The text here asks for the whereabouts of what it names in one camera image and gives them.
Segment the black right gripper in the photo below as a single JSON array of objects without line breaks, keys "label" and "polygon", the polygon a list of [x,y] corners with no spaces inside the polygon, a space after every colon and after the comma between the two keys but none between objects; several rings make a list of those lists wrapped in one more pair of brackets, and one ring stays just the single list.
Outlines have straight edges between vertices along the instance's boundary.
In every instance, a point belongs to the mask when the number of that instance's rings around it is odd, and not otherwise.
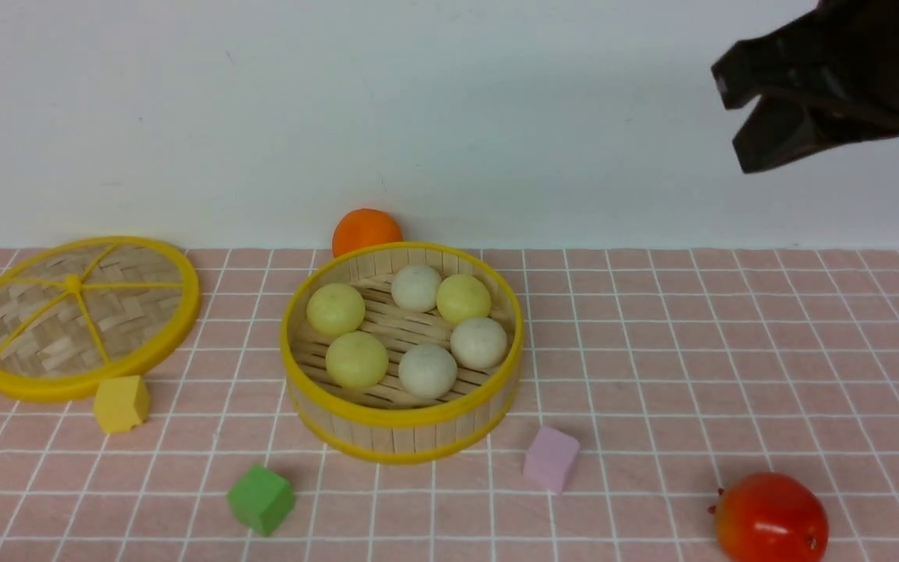
[{"label": "black right gripper", "polygon": [[760,98],[734,138],[745,174],[899,137],[899,1],[820,1],[711,66],[724,109]]}]

